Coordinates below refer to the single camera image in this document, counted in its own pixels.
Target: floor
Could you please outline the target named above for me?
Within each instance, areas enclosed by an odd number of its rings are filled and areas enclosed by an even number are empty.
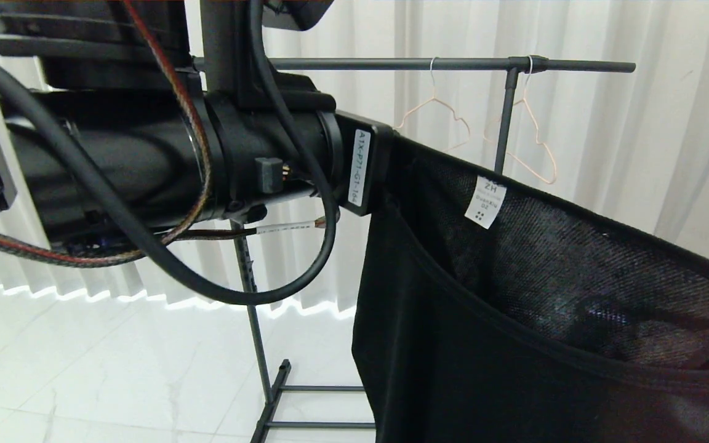
[[[271,378],[359,385],[352,318],[260,311]],[[0,443],[243,443],[263,398],[246,312],[0,292]],[[275,420],[372,421],[362,393],[285,394]],[[277,429],[271,442],[365,443],[373,431]]]

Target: black metal clothing rack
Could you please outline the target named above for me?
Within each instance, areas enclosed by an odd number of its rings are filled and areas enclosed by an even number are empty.
[[[636,64],[625,62],[591,62],[580,60],[550,60],[538,55],[508,58],[273,58],[272,62],[278,70],[391,70],[420,71],[428,70],[433,61],[434,70],[441,71],[497,71],[507,72],[505,95],[503,99],[500,136],[497,141],[497,152],[494,170],[503,173],[505,155],[507,152],[507,137],[510,131],[510,118],[513,113],[516,87],[519,73],[542,73],[543,71],[586,71],[599,73],[632,73]],[[204,70],[204,59],[195,58],[193,62],[197,70]],[[233,229],[241,229],[242,224],[231,221]],[[239,272],[242,277],[242,288],[247,292],[256,292],[247,238],[234,240]],[[270,373],[262,343],[255,306],[248,306],[250,332],[253,336],[256,350],[256,361],[264,390],[265,406],[256,424],[250,443],[264,443],[270,429],[375,429],[374,423],[353,423],[352,421],[275,421],[281,395],[284,393],[316,392],[316,393],[363,393],[362,386],[317,386],[317,385],[287,385],[287,379],[292,364],[285,359],[278,370],[273,384],[270,384]]]

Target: black fabric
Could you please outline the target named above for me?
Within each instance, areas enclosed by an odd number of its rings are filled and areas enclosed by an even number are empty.
[[[709,442],[707,259],[394,152],[352,346],[378,442]],[[490,229],[464,218],[478,176],[507,187]]]

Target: curtain fold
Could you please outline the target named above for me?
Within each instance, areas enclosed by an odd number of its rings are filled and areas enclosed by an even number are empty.
[[[191,51],[203,55],[198,1],[188,1]],[[529,101],[559,166],[554,185],[544,185],[517,162],[505,173],[524,184],[572,200],[668,241],[677,241],[700,191],[709,180],[709,1],[681,2],[386,2],[338,0],[306,33],[265,29],[271,57],[506,57],[638,63],[633,74],[549,72],[532,76]],[[32,59],[3,61],[30,87],[45,87]],[[398,124],[406,110],[430,97],[428,72],[306,72],[338,108]],[[505,73],[436,72],[439,98],[453,105],[472,129],[469,142],[451,154],[491,167]],[[524,76],[520,76],[517,100]],[[4,134],[0,118],[0,134]],[[402,133],[437,149],[465,140],[465,130],[442,106],[410,116]],[[5,145],[19,196],[0,214],[0,231],[36,244],[45,236],[28,198],[12,147]],[[535,145],[526,110],[516,106],[508,149],[544,177],[551,162]],[[263,223],[321,215],[321,204],[298,199],[268,208]],[[697,217],[707,230],[707,217]],[[275,303],[313,311],[352,309],[357,296],[369,218],[344,212],[329,263],[295,299]],[[228,227],[205,221],[203,228]],[[296,278],[321,244],[318,230],[271,233],[249,239],[259,289]],[[709,245],[686,247],[708,254]],[[170,249],[207,278],[241,289],[230,242],[181,242]],[[168,306],[216,308],[169,278],[147,259],[110,269],[67,269],[0,253],[0,285],[11,292],[89,297],[141,297]]]

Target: clothes hanger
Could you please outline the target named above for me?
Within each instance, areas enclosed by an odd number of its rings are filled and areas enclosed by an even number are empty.
[[[428,73],[431,74],[431,98],[428,100],[424,101],[423,103],[417,105],[416,107],[408,110],[408,112],[405,113],[403,118],[401,119],[401,124],[398,126],[394,127],[393,129],[402,129],[403,126],[406,124],[406,118],[408,118],[410,115],[413,113],[416,113],[417,110],[422,108],[423,106],[429,104],[429,103],[439,103],[442,106],[446,107],[447,109],[450,110],[451,113],[453,113],[453,119],[454,121],[460,121],[461,123],[464,123],[465,128],[467,128],[467,139],[464,140],[463,142],[453,146],[452,148],[445,149],[444,152],[450,151],[452,149],[456,149],[459,146],[464,146],[465,144],[469,143],[471,138],[472,138],[472,131],[470,130],[470,124],[467,123],[467,120],[464,120],[464,118],[459,117],[458,113],[456,113],[456,110],[453,109],[453,106],[450,104],[442,101],[441,99],[436,97],[436,79],[434,78],[434,60],[436,60],[436,57],[431,59],[431,64],[428,65]]]
[[[549,148],[549,145],[546,144],[546,142],[540,141],[540,126],[538,126],[538,120],[535,118],[535,114],[532,112],[532,107],[529,106],[529,101],[527,101],[527,90],[529,90],[529,79],[532,77],[532,56],[528,56],[529,58],[529,72],[527,73],[526,79],[524,80],[524,92],[521,94],[521,99],[519,99],[517,102],[513,104],[513,106],[516,106],[520,103],[524,104],[524,107],[527,109],[527,114],[529,115],[529,118],[532,120],[532,124],[535,126],[535,144],[538,146],[543,146],[543,148],[546,149],[546,152],[549,156],[549,159],[551,159],[551,167],[553,168],[553,173],[551,176],[551,180],[547,180],[540,174],[538,174],[535,169],[531,168],[529,165],[524,163],[519,157],[517,157],[515,154],[511,152],[507,152],[510,157],[512,157],[515,161],[520,163],[520,165],[524,166],[532,175],[535,177],[538,177],[541,179],[545,184],[547,185],[552,185],[554,182],[557,181],[557,162],[554,158],[554,154],[551,152],[551,148]],[[496,120],[492,121],[492,123],[499,123],[502,120],[502,118],[497,118]],[[491,144],[495,144],[494,141],[490,140],[489,137],[486,137],[486,132],[489,130],[490,124],[487,124],[486,128],[483,131],[483,140],[486,140],[487,142]]]

